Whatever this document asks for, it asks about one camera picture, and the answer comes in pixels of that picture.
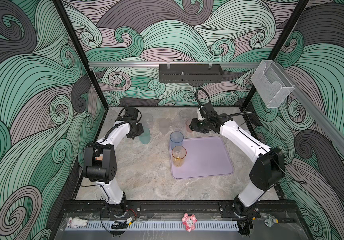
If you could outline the teal translucent cup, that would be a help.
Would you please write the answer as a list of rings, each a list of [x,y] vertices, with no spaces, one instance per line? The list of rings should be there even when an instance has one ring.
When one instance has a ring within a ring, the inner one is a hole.
[[[149,128],[144,128],[144,132],[139,136],[139,140],[144,145],[147,145],[150,142],[151,134]]]

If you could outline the blue translucent cup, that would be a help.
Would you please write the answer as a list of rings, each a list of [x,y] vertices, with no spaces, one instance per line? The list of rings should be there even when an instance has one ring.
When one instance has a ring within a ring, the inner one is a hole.
[[[183,133],[179,131],[174,131],[170,134],[170,147],[171,149],[175,148],[176,146],[181,146],[184,140]]]

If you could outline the yellow translucent cup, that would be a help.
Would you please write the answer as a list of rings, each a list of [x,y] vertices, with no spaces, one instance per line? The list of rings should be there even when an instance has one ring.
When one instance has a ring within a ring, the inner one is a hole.
[[[175,167],[181,167],[184,164],[184,159],[187,151],[183,146],[175,146],[172,149],[172,163]]]

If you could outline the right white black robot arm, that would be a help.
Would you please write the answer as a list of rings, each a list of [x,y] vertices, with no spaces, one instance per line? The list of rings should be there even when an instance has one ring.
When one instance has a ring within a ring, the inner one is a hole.
[[[279,148],[271,148],[258,141],[233,120],[233,117],[252,114],[253,111],[218,114],[208,92],[203,88],[196,89],[195,99],[198,103],[198,117],[192,119],[190,130],[222,135],[239,147],[253,163],[249,183],[234,199],[236,214],[244,216],[270,188],[285,177],[284,154]]]

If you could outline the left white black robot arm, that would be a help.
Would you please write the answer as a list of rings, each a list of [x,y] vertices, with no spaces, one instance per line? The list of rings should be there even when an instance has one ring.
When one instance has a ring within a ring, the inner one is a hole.
[[[83,177],[102,190],[104,201],[110,206],[120,206],[126,201],[125,193],[116,180],[116,148],[123,138],[135,139],[144,133],[141,119],[140,110],[133,107],[122,108],[114,125],[102,139],[84,149]]]

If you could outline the lilac plastic tray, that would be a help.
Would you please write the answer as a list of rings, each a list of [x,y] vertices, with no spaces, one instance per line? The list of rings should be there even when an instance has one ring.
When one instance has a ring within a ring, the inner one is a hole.
[[[175,179],[228,175],[234,172],[232,161],[220,137],[185,139],[181,145],[186,149],[186,156],[177,163],[172,155],[174,145],[169,143],[171,173]]]

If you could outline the pink translucent cup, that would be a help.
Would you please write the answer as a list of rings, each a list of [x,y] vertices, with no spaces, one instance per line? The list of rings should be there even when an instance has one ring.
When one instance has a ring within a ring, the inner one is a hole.
[[[188,133],[192,133],[193,131],[190,129],[190,124],[191,124],[191,120],[187,120],[186,121],[186,131]]]

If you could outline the clear glass cup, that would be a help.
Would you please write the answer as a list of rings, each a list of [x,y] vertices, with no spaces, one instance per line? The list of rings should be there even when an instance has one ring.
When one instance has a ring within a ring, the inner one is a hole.
[[[142,116],[142,123],[145,125],[151,125],[153,123],[153,121],[154,121],[154,117],[152,114],[145,113]]]

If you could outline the frosted clear cup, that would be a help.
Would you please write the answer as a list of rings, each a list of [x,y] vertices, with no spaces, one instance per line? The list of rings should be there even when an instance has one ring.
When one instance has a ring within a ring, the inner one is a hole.
[[[170,131],[170,120],[160,119],[159,120],[159,130],[161,134],[166,135]]]

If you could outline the pink flower toy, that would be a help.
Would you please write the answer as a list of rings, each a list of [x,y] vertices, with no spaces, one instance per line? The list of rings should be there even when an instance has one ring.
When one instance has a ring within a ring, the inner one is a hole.
[[[187,232],[191,232],[195,230],[195,224],[197,223],[197,218],[194,214],[189,215],[188,213],[185,213],[182,218],[182,224],[185,226],[185,230]]]

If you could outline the white plush toy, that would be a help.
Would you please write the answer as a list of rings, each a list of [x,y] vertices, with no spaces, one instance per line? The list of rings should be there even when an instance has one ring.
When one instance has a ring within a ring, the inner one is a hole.
[[[69,218],[68,219],[67,227],[77,229],[80,227],[86,227],[87,224],[88,224],[88,220],[84,220],[84,219],[81,219],[79,217],[75,217],[75,218]]]

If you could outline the silver adjustable wrench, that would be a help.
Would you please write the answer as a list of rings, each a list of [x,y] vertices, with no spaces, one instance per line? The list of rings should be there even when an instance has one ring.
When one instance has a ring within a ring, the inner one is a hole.
[[[274,224],[278,223],[278,219],[272,217],[271,215],[268,215],[267,219],[264,220],[264,224],[267,227],[272,227]]]

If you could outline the black wall-mounted rack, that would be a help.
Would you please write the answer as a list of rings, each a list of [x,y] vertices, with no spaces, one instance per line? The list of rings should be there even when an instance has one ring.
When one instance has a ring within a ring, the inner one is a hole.
[[[214,64],[160,64],[161,83],[220,83],[224,73],[221,65]]]

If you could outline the clear acrylic wall box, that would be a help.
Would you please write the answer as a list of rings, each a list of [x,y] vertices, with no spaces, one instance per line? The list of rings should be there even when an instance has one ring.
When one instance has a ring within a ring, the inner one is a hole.
[[[289,75],[273,60],[263,60],[252,75],[251,81],[269,109],[278,108],[294,90]]]

